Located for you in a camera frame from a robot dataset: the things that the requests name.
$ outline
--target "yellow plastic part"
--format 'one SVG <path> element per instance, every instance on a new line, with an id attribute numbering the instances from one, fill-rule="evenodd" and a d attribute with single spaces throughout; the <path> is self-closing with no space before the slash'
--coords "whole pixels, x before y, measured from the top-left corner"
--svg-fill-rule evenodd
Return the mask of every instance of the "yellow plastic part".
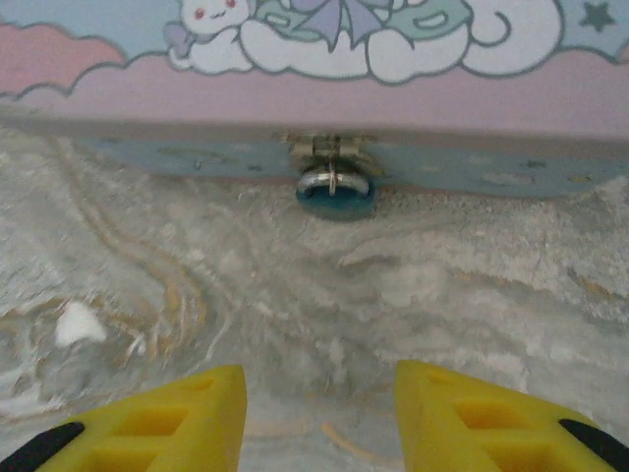
<path id="1" fill-rule="evenodd" d="M 612 472 L 558 424 L 568 408 L 419 361 L 397 366 L 407 472 Z"/>
<path id="2" fill-rule="evenodd" d="M 86 429 L 37 472 L 236 472 L 245 373 L 225 366 L 64 422 Z"/>

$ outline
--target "marble floor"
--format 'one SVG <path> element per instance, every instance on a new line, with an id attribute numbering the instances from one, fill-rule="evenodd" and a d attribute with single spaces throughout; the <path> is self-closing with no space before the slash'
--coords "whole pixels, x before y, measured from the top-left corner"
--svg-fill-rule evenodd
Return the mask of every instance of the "marble floor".
<path id="1" fill-rule="evenodd" d="M 242 471 L 402 470 L 391 392 L 372 389 L 408 358 L 629 443 L 627 241 L 623 178 L 551 203 L 385 191 L 341 224 L 290 187 L 155 177 L 0 130 L 0 457 L 241 363 Z"/>

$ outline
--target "metal ring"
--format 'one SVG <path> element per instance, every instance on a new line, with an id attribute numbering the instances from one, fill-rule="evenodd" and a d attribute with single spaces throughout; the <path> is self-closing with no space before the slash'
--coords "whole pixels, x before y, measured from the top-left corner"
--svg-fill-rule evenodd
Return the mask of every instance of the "metal ring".
<path id="1" fill-rule="evenodd" d="M 352 189 L 366 197 L 370 193 L 370 182 L 360 174 L 344 174 L 340 172 L 306 172 L 297 183 L 297 190 L 306 193 L 318 187 L 328 187 L 330 195 L 334 196 L 336 187 Z"/>

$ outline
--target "metal hinge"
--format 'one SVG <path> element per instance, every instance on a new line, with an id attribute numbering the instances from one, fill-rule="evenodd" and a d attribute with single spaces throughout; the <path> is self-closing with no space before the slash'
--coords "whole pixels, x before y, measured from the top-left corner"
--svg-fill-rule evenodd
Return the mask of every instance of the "metal hinge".
<path id="1" fill-rule="evenodd" d="M 365 145 L 375 142 L 369 136 L 288 134 L 282 136 L 281 141 L 291 144 L 291 165 L 302 173 L 331 164 L 354 167 L 369 176 L 383 175 L 373 157 L 364 150 Z"/>

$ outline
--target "white cartoon animal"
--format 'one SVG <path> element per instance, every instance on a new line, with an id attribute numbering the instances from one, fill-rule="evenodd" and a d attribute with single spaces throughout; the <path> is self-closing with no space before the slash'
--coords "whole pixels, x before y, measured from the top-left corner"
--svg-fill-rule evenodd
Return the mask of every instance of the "white cartoon animal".
<path id="1" fill-rule="evenodd" d="M 267 0 L 241 28 L 247 55 L 271 74 L 293 71 L 324 79 L 369 73 L 366 39 L 381 28 L 389 0 Z"/>
<path id="2" fill-rule="evenodd" d="M 527 72 L 545 61 L 563 34 L 554 0 L 466 0 L 474 12 L 465 67 L 488 76 Z"/>
<path id="3" fill-rule="evenodd" d="M 256 11 L 256 0 L 181 1 L 181 23 L 169 23 L 164 29 L 175 69 L 211 75 L 252 69 L 239 33 L 241 24 Z"/>
<path id="4" fill-rule="evenodd" d="M 373 75 L 399 84 L 463 65 L 485 76 L 527 72 L 556 49 L 562 22 L 554 0 L 394 0 L 370 36 Z"/>

